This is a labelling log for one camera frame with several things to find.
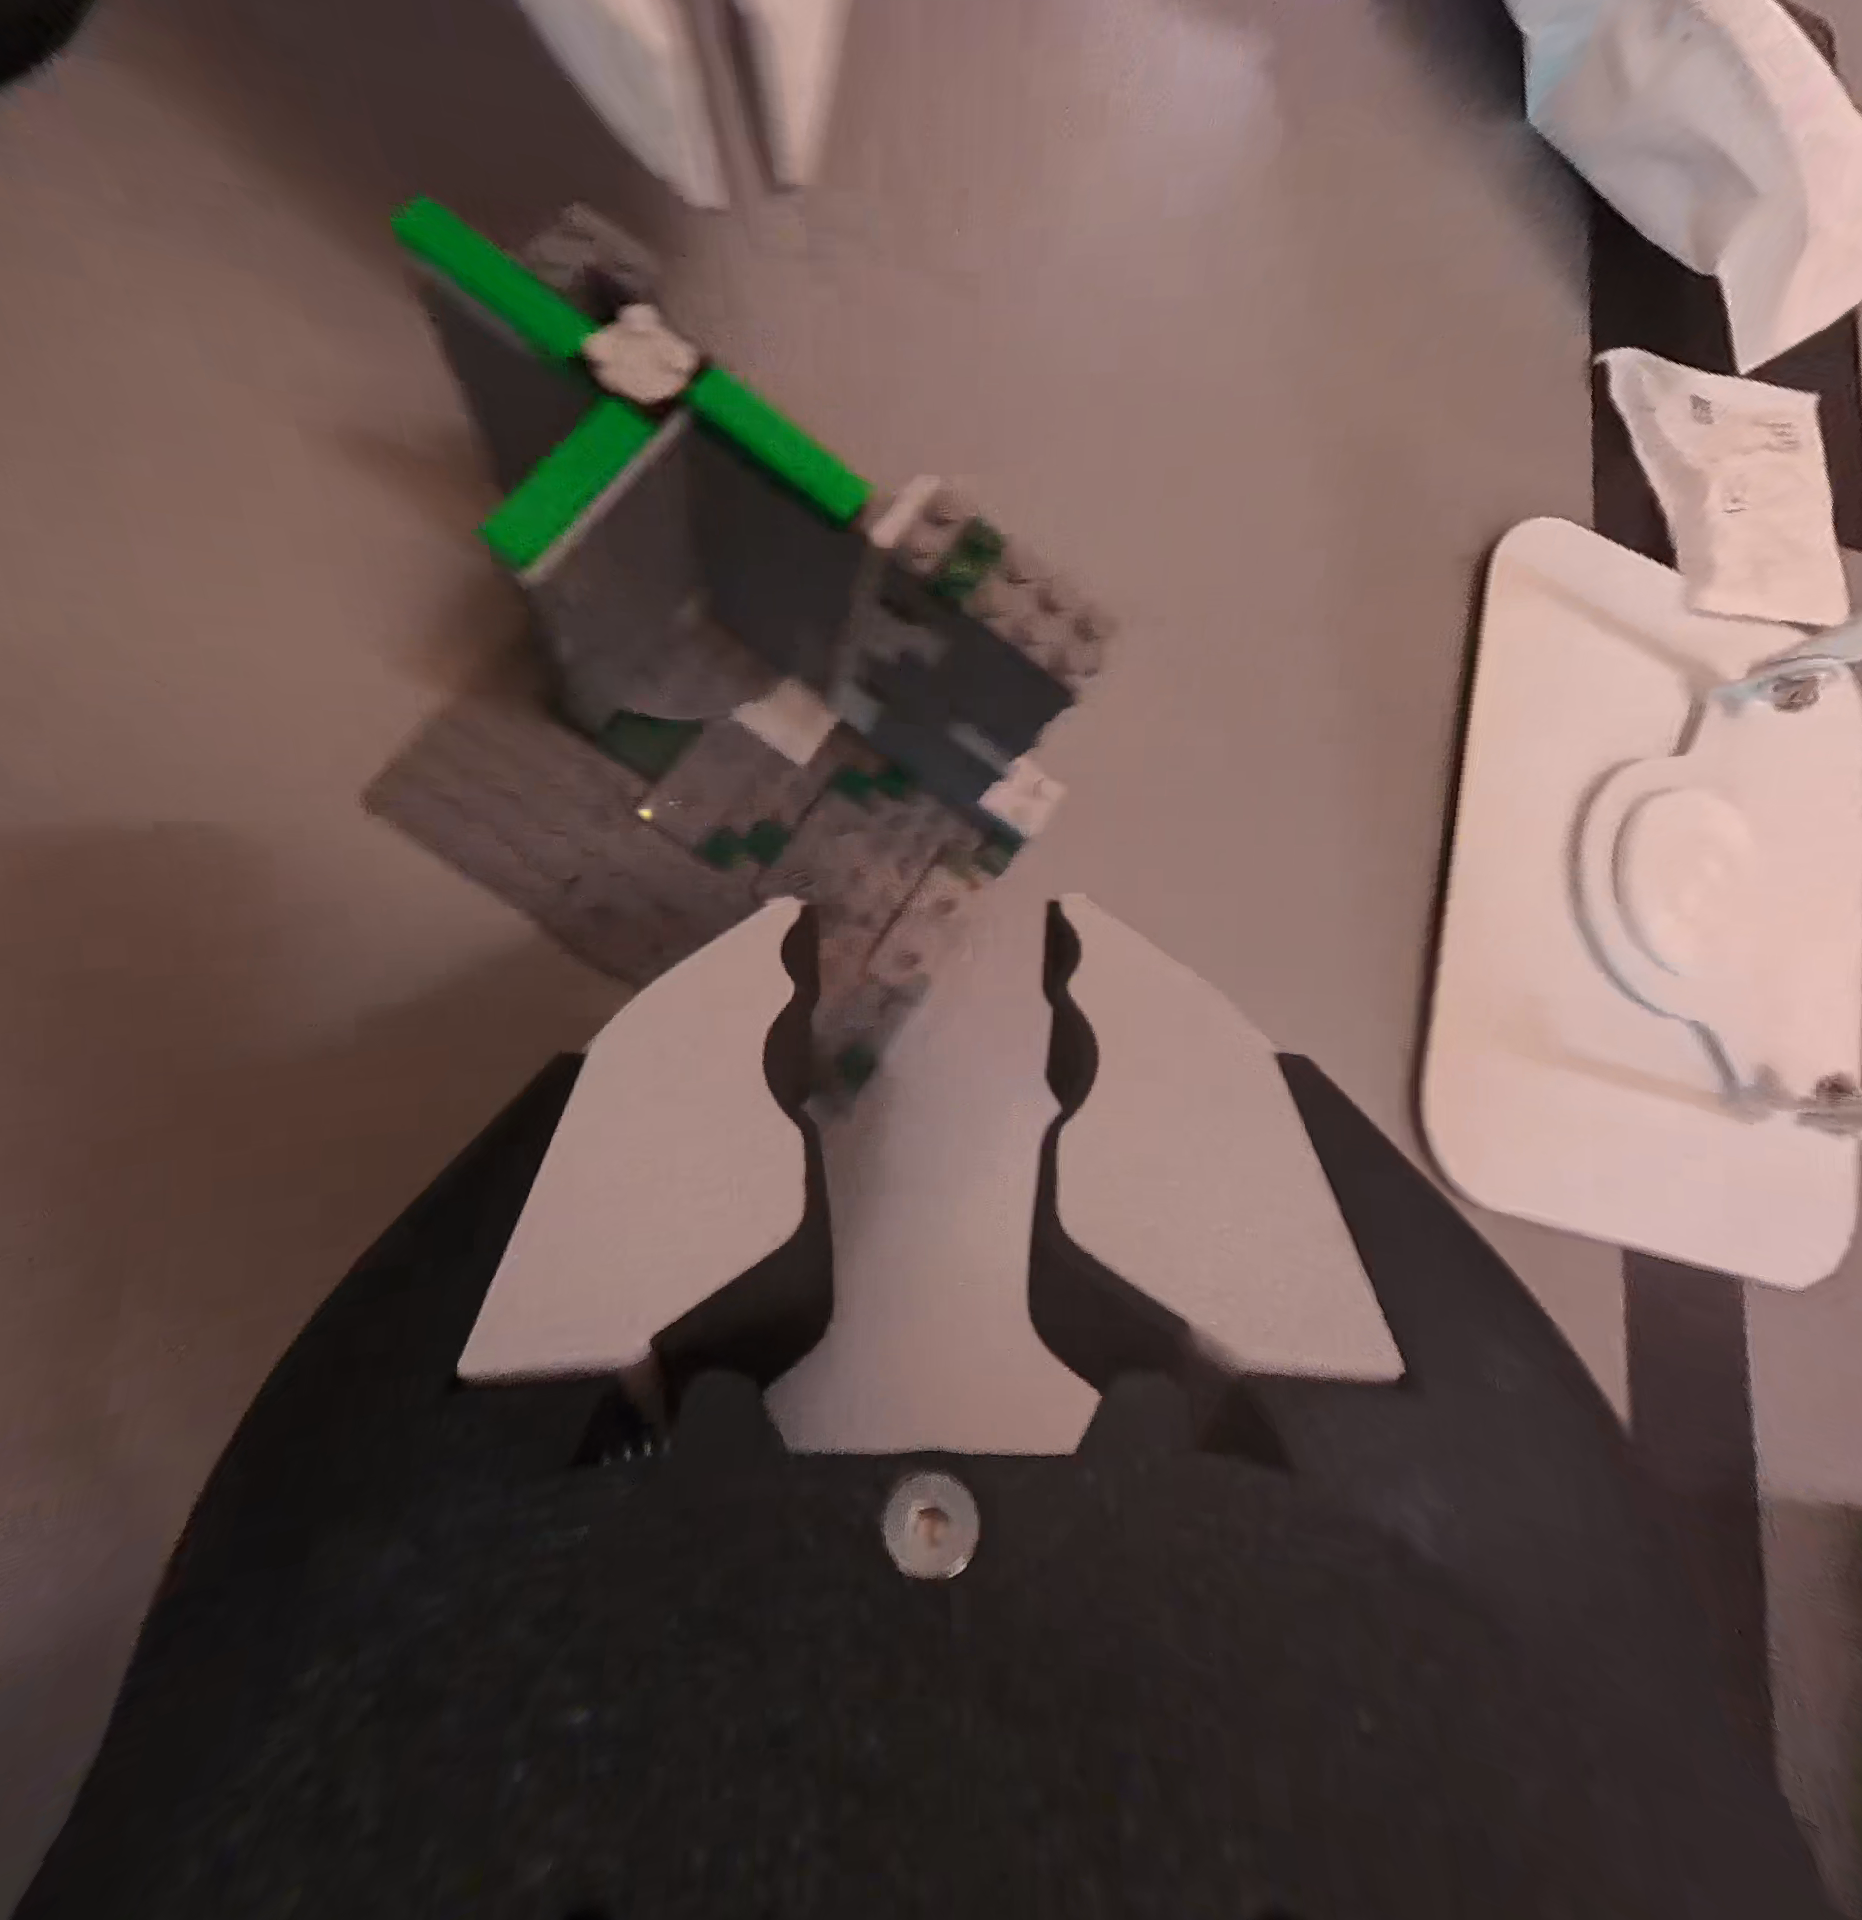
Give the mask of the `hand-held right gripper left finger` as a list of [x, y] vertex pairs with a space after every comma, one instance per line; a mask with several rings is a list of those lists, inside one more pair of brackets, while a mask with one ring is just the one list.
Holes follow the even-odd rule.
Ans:
[[468, 1386], [707, 1369], [768, 1388], [827, 1333], [834, 1252], [806, 1114], [816, 917], [774, 899], [587, 1046], [461, 1357]]

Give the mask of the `crumpled white paper bag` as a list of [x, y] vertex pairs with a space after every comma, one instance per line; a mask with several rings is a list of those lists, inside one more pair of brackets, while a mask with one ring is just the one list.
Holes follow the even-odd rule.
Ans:
[[1738, 374], [1862, 306], [1862, 112], [1775, 3], [1509, 3], [1536, 132], [1715, 280]]

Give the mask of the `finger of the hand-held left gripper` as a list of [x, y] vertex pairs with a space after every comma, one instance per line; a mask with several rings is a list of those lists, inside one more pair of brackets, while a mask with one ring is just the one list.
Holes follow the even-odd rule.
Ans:
[[808, 189], [820, 174], [847, 42], [847, 3], [731, 3], [771, 178]]
[[521, 3], [614, 140], [691, 208], [731, 203], [694, 39], [677, 3]]

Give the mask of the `white book stand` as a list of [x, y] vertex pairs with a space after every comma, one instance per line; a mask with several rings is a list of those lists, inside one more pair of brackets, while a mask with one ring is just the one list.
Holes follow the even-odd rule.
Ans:
[[1563, 519], [1497, 542], [1423, 1067], [1462, 1198], [1787, 1291], [1862, 1175], [1862, 688], [1745, 688], [1796, 643]]

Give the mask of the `grey green brick model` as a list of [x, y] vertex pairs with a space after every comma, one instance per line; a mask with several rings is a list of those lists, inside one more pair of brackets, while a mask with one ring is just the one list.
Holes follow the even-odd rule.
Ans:
[[527, 640], [368, 814], [632, 990], [796, 899], [818, 1095], [854, 1099], [1058, 814], [1035, 751], [1111, 623], [946, 480], [873, 492], [672, 323], [594, 208], [525, 253], [438, 199], [391, 233]]

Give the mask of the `small white paper packet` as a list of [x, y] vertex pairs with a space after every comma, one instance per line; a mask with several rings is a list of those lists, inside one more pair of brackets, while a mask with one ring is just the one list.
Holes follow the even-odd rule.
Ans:
[[1699, 616], [1830, 630], [1851, 616], [1820, 396], [1640, 348], [1595, 358]]

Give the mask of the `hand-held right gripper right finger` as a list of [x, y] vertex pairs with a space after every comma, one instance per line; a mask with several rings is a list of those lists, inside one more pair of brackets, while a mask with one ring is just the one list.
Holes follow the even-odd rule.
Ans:
[[1387, 1386], [1403, 1357], [1278, 1048], [1086, 897], [1047, 910], [1028, 1311], [1082, 1380]]

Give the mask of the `grey desk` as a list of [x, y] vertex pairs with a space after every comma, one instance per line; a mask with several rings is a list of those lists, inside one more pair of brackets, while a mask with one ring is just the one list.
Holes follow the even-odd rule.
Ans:
[[[1497, 539], [1584, 482], [1497, 4], [857, 4], [693, 212], [519, 4], [99, 4], [0, 93], [0, 1912], [1827, 1917], [1684, 1511], [1410, 1159]], [[823, 1340], [468, 1386], [645, 987], [368, 814], [525, 660], [391, 233], [572, 206], [1111, 623], [1053, 821], [820, 1099]], [[1387, 1386], [1078, 1378], [1047, 910], [1277, 1045]]]

